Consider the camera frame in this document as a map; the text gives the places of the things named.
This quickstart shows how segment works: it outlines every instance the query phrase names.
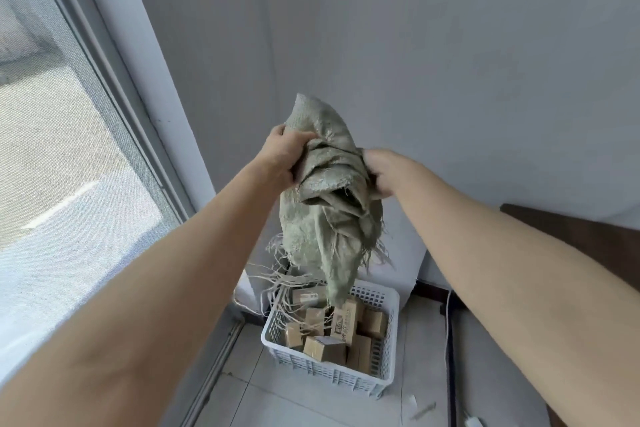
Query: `perforated basket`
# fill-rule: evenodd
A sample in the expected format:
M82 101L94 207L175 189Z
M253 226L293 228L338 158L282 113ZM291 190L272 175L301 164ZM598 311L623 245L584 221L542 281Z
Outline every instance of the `perforated basket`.
M290 294L289 287L282 287L271 308L267 323L262 329L262 343L279 364L290 365L294 370L306 372L334 385L343 385L353 391L363 392L376 399L394 381L396 370L396 343L400 296L389 287L379 286L364 280L356 280L351 287L351 294L358 296L369 308L383 310L388 315L387 336L374 339L372 342L371 374L366 375L346 366L334 363L319 362L306 354L283 346L284 331L278 324L278 316L282 314L276 305Z

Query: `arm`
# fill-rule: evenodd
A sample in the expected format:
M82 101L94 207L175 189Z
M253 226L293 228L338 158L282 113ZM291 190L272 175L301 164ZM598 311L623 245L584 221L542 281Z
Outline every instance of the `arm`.
M366 151L449 283L567 425L640 418L640 294L406 157Z
M260 154L182 226L81 307L0 395L15 427L156 425L244 269L312 132L269 135Z

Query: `brown cardboard box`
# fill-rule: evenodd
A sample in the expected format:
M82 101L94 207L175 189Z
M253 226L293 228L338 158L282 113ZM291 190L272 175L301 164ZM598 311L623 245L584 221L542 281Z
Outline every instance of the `brown cardboard box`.
M344 341L329 336L309 336L305 342L304 353L318 361L329 361L344 366L347 345Z
M353 335L356 334L358 308L362 303L346 300L342 307L333 309L333 320L331 322L331 337L342 339L351 346Z
M371 338L356 334L347 355L347 367L371 374Z
M388 317L384 312L365 309L358 332L372 338L384 339L387 335L387 323Z
M354 301L358 305L356 307L356 322L361 323L362 318L364 317L364 309L365 309L364 302L362 302L362 300L360 300L360 298L356 296L347 296L347 300Z
M326 287L316 286L307 289L293 289L291 302L296 307L324 307L326 304Z
M304 337L300 332L300 325L298 323L289 323L284 329L284 340L288 348L296 351L302 351L305 345Z
M312 336L324 336L324 309L310 307L305 311L304 327Z

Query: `basket rim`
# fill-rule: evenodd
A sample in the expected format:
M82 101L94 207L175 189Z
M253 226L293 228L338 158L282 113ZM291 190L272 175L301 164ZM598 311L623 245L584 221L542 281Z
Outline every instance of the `basket rim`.
M366 287L366 286L374 286L376 289L384 289L383 291L380 292L384 292L385 294L388 294L391 296L391 300L392 300L392 309L395 309L396 312L396 316L399 316L400 314L400 294L398 293L398 291L396 291L396 289L393 289L392 287L387 287L387 286L381 286L380 284L375 284L374 282L368 282L366 280L359 280L356 279L353 283L354 286L358 286L358 287ZM377 376L372 376L372 375L367 375L366 373L361 373L357 370L353 370L351 368L347 368L346 366L342 366L342 365L338 365L335 363L329 363L329 362L321 362L318 361L314 358L311 358L310 356L306 355L305 353L302 353L301 351L296 351L296 350L292 350L291 348L288 348L287 346L283 346L281 344L278 344L276 342L271 342L266 338L266 333L267 333L267 329L269 328L269 325L271 324L271 321L273 320L273 316L275 314L275 306L282 300L282 294L284 293L285 289L289 289L290 287L281 287L280 290L278 291L278 295L276 296L276 300L273 302L273 306L271 307L271 311L269 311L269 317L267 318L267 321L264 324L264 327L262 328L262 332L260 333L260 340L262 342L262 344L264 346L266 346L269 349L272 350L279 350L279 351L283 351L286 350L287 354L295 356L297 358L300 358L302 360L306 360L306 361L312 361L313 363L316 363L318 365L321 366L326 366L327 364L330 364L332 366L330 366L330 368L336 369L338 371L341 371L343 373L347 373L348 375L356 375L359 378L364 378L366 380L372 380L373 382L382 385L384 387L388 387L389 385L391 385L396 377L396 358L395 356L397 356L397 329L398 329L398 322L399 322L399 317L396 317L395 321L393 321L393 333L394 333L394 337L396 338L396 343L393 347L394 349L394 353L395 356L393 358L393 361L391 361L391 365L389 365L389 378L387 380L384 380L382 378L378 378Z

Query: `window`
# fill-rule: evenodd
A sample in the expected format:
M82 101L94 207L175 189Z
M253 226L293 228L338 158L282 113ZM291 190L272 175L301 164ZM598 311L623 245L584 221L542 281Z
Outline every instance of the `window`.
M83 47L56 0L0 0L0 385L185 218Z

